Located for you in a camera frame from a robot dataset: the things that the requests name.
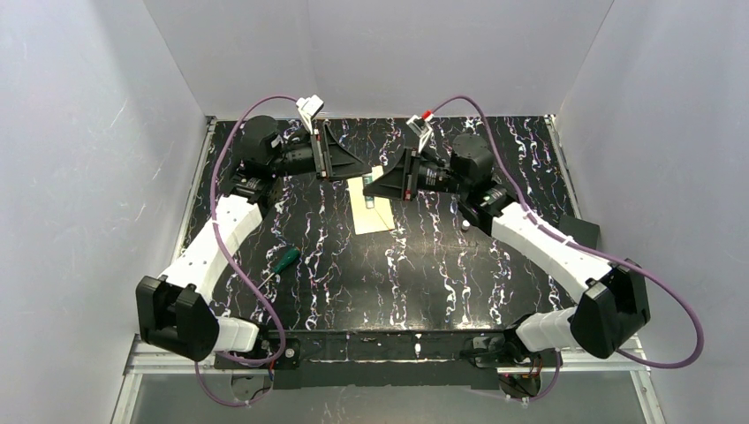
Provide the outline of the cream envelope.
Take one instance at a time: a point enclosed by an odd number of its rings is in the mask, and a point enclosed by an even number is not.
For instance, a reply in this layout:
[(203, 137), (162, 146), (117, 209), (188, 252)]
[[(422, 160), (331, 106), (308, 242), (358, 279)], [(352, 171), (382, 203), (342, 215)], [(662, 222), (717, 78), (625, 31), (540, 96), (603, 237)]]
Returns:
[(356, 235), (395, 229), (390, 200), (363, 194), (365, 183), (371, 183), (373, 180), (371, 173), (346, 180)]

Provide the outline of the white green glue stick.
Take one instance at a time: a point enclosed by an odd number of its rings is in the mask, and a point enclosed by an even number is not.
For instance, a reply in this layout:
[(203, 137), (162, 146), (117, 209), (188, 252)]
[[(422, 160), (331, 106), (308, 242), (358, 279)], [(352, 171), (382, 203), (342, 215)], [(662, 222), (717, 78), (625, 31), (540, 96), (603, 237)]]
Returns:
[(377, 168), (373, 167), (370, 172), (362, 177), (363, 195), (367, 209), (376, 208), (375, 195), (372, 192), (371, 185), (377, 178)]

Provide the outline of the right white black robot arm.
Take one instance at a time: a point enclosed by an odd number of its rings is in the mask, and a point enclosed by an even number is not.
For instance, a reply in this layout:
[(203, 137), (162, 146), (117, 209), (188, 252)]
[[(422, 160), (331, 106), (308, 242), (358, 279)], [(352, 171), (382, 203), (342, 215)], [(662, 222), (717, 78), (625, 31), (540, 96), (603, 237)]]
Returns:
[(523, 254), (575, 301), (575, 307), (526, 315), (477, 343), (470, 351), (475, 359), (522, 360), (562, 348), (609, 358), (650, 320), (643, 277), (628, 264), (614, 266), (574, 248), (572, 237), (544, 227), (494, 177), (494, 165), (483, 138), (461, 134), (448, 162), (405, 148), (392, 167), (365, 184), (363, 193), (399, 201), (411, 200), (418, 191), (456, 194), (458, 210), (471, 226)]

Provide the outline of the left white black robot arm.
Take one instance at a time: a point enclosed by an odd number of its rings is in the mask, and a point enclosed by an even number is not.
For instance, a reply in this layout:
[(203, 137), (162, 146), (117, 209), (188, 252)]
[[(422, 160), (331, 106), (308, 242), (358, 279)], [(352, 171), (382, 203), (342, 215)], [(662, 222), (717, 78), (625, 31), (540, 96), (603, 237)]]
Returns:
[(259, 115), (238, 125), (224, 146), (230, 167), (215, 178), (209, 220), (168, 268), (144, 276), (135, 291), (141, 338), (193, 361), (215, 352), (246, 354), (261, 340), (260, 324), (217, 316), (210, 303), (229, 260), (278, 202), (284, 178), (341, 181), (369, 172), (326, 123), (284, 135), (279, 120)]

